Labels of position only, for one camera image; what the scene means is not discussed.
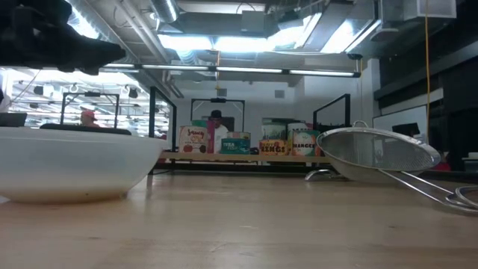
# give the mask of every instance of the wooden shelf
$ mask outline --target wooden shelf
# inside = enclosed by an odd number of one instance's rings
[[[163,152],[161,158],[193,161],[278,161],[278,162],[310,162],[328,163],[326,157],[303,156],[266,156],[266,155],[232,155],[232,154],[203,154]]]

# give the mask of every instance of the ceiling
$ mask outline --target ceiling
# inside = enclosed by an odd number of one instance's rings
[[[299,19],[309,18],[309,22],[312,21],[310,18],[313,18],[314,15],[320,14],[320,16],[317,17],[317,24],[311,28],[310,36],[302,47],[294,48],[294,44],[292,44],[292,47],[276,46],[273,52],[221,52],[220,54],[214,50],[192,50],[189,52],[189,56],[192,55],[193,64],[215,65],[219,61],[220,65],[228,67],[356,71],[356,61],[350,60],[347,54],[330,52],[345,50],[350,42],[357,40],[378,19],[381,19],[379,22],[382,24],[367,34],[372,35],[374,31],[379,31],[382,28],[397,29],[397,34],[388,35],[379,41],[371,40],[367,36],[349,53],[363,55],[365,60],[371,57],[395,55],[406,51],[423,38],[423,33],[416,31],[423,24],[421,18],[405,21],[403,16],[390,16],[390,14],[402,15],[404,12],[403,6],[397,3],[416,0],[252,0],[247,3],[233,0],[176,0],[181,11],[179,18],[169,24],[160,22],[159,26],[154,15],[152,16],[154,13],[150,0],[67,1],[102,33],[103,38],[125,47],[128,58],[124,61],[130,63],[186,64],[184,55],[181,56],[179,51],[165,48],[158,33],[177,35],[177,32],[172,31],[180,29],[182,34],[188,36],[201,34],[217,42],[220,38],[216,35],[218,31],[222,31],[225,35],[236,35],[237,29],[244,31],[246,28],[245,35],[250,36],[252,32],[249,31],[249,27],[254,27],[254,25],[245,26],[243,19],[245,15],[241,14],[251,10],[265,14],[263,15],[265,18],[264,32],[259,34],[265,37],[278,33],[278,23],[286,11],[295,8],[298,10]],[[431,31],[438,31],[445,22],[446,20],[443,19],[431,21]],[[305,31],[307,25],[304,24],[301,31]],[[142,83],[164,85],[162,72],[148,71],[147,75],[152,83]],[[289,87],[293,87],[301,79],[299,76],[291,75],[239,72],[222,72],[219,77],[216,73],[184,71],[172,72],[171,75],[175,81],[199,82],[216,81],[217,79],[220,81],[276,81],[286,82]]]
[[[120,72],[101,72],[86,75],[82,72],[65,73],[57,70],[2,69],[0,73],[9,84],[12,99],[10,112],[27,112],[26,125],[39,127],[45,123],[59,123],[64,93],[95,92],[119,95],[118,126],[137,135],[147,135],[149,126],[149,93],[135,79]],[[137,98],[129,96],[137,92]],[[80,113],[95,111],[98,123],[104,127],[114,126],[116,96],[89,97],[75,94],[66,98],[66,124],[79,124]],[[156,129],[166,131],[169,108],[157,101]]]

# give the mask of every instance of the ceiling light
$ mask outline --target ceiling light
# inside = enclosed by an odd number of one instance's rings
[[[124,72],[124,73],[139,73],[138,69],[112,69],[112,68],[101,68],[102,72]]]
[[[216,67],[216,70],[222,71],[222,72],[259,72],[259,73],[269,73],[269,74],[282,73],[282,69],[271,69],[271,68]]]
[[[353,41],[350,46],[348,46],[345,49],[345,52],[350,52],[353,50],[355,47],[357,47],[366,37],[368,37],[369,34],[371,34],[379,25],[382,24],[382,20],[378,19],[376,20],[370,27],[367,29],[363,34],[361,34],[355,41]]]
[[[134,64],[107,64],[107,68],[134,68]]]
[[[265,38],[252,37],[220,37],[214,49],[221,52],[268,52],[274,46]]]
[[[208,67],[161,65],[161,64],[144,64],[143,68],[144,69],[180,70],[180,71],[208,71]]]
[[[354,41],[353,26],[348,19],[335,31],[320,51],[321,53],[341,53]]]
[[[116,106],[116,103],[96,103],[98,106]],[[138,104],[119,104],[120,107],[140,107]]]
[[[291,70],[291,75],[323,75],[323,76],[337,76],[337,77],[355,77],[354,72],[336,72],[336,71],[320,71],[320,70]]]
[[[277,47],[284,48],[286,46],[291,46],[290,49],[292,49],[296,40],[300,38],[303,31],[304,31],[303,26],[287,28],[287,29],[278,31],[274,35],[270,36],[269,38],[267,38],[267,41],[270,42],[271,46],[273,46],[274,48],[277,48]]]
[[[209,37],[158,35],[164,48],[175,50],[212,49]]]
[[[302,35],[296,41],[296,44],[294,46],[295,49],[301,48],[305,45],[305,42],[307,42],[308,38],[311,36],[312,31],[315,29],[315,26],[317,26],[317,23],[319,22],[321,16],[322,13],[316,13],[312,16],[311,19],[309,19],[307,23],[305,22],[305,19],[309,18],[310,16],[304,19],[305,29]]]

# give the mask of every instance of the wire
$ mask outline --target wire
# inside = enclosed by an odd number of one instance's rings
[[[249,5],[250,7],[252,7],[252,9],[253,9],[254,11],[256,11],[256,10],[255,10],[255,7],[254,7],[253,5],[251,5],[251,3],[242,1],[242,2],[238,5],[238,8],[236,9],[236,14],[239,12],[239,8],[240,8],[243,4]]]
[[[25,89],[22,90],[22,92],[17,95],[14,99],[10,100],[10,103],[8,105],[11,105],[13,102],[15,102],[18,98],[20,98],[29,88],[30,86],[33,84],[33,82],[35,81],[35,79],[37,79],[37,76],[38,74],[40,74],[40,72],[42,72],[42,70],[38,70],[37,74],[31,79],[30,83],[28,83],[27,87],[25,87]]]
[[[426,142],[429,143],[430,127],[430,58],[429,58],[429,37],[428,37],[428,9],[429,0],[425,4],[425,61],[426,61]]]

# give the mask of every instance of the person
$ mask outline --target person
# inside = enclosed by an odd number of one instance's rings
[[[95,123],[96,118],[94,111],[81,112],[80,121],[82,126],[99,128],[99,125]]]
[[[221,111],[212,111],[209,120],[214,122],[214,153],[219,153],[222,146],[221,140],[227,138],[227,132],[229,130],[222,124],[223,114]]]

